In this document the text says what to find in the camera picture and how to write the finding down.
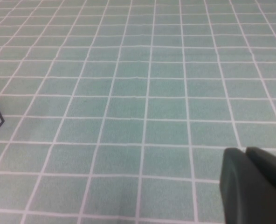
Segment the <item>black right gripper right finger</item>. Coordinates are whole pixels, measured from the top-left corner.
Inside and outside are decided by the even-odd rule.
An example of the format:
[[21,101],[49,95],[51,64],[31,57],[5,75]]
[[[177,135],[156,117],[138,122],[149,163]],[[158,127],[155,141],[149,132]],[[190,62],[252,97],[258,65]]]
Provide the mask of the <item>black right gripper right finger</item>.
[[258,147],[246,148],[246,155],[264,178],[276,189],[276,156]]

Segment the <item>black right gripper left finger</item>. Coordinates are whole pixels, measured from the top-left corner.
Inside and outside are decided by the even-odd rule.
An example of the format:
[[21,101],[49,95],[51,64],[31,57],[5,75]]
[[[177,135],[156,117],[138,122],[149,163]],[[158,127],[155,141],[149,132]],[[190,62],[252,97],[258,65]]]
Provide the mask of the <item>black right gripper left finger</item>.
[[264,178],[246,151],[226,148],[220,193],[227,224],[276,224],[276,189]]

